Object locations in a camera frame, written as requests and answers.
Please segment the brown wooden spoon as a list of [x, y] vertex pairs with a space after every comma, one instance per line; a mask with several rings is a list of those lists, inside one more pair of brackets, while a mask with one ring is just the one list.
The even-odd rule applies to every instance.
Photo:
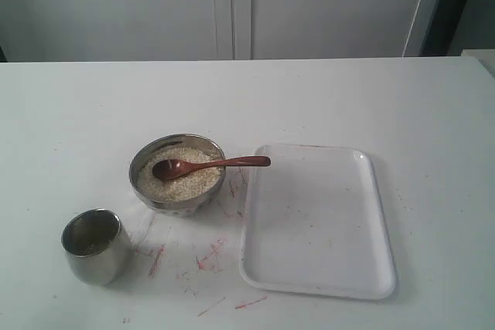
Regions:
[[193, 172], [207, 168], [223, 167], [268, 167], [271, 159], [267, 156], [247, 156], [216, 160], [205, 163], [191, 163], [179, 159], [167, 159], [157, 162], [152, 168], [152, 174], [162, 182], [181, 178]]

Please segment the steel bowl of rice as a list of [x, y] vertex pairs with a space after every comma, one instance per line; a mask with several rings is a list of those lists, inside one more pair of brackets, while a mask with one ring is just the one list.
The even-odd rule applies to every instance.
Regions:
[[162, 182], [152, 174], [158, 162], [180, 159], [191, 163], [224, 160], [223, 150], [198, 134], [173, 134], [142, 148], [132, 159], [128, 176], [136, 196], [149, 208], [168, 216], [189, 216], [210, 203], [226, 178], [224, 168], [208, 168]]

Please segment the small steel cup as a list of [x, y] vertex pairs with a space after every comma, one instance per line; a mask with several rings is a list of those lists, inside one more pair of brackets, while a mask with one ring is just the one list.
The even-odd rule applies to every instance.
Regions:
[[90, 209], [75, 216], [64, 227], [61, 244], [73, 274], [95, 286], [114, 281], [132, 256], [121, 219], [108, 209]]

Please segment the white rectangular plastic tray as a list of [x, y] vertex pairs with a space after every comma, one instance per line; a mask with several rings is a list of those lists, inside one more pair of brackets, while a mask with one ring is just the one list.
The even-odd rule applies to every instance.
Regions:
[[353, 148], [263, 145], [249, 175], [240, 272], [266, 291], [381, 300], [396, 273], [370, 158]]

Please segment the white cabinet behind table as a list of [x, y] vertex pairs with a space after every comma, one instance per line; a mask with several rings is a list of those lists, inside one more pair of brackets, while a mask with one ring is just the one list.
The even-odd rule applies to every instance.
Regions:
[[438, 0], [1, 0], [13, 62], [418, 56]]

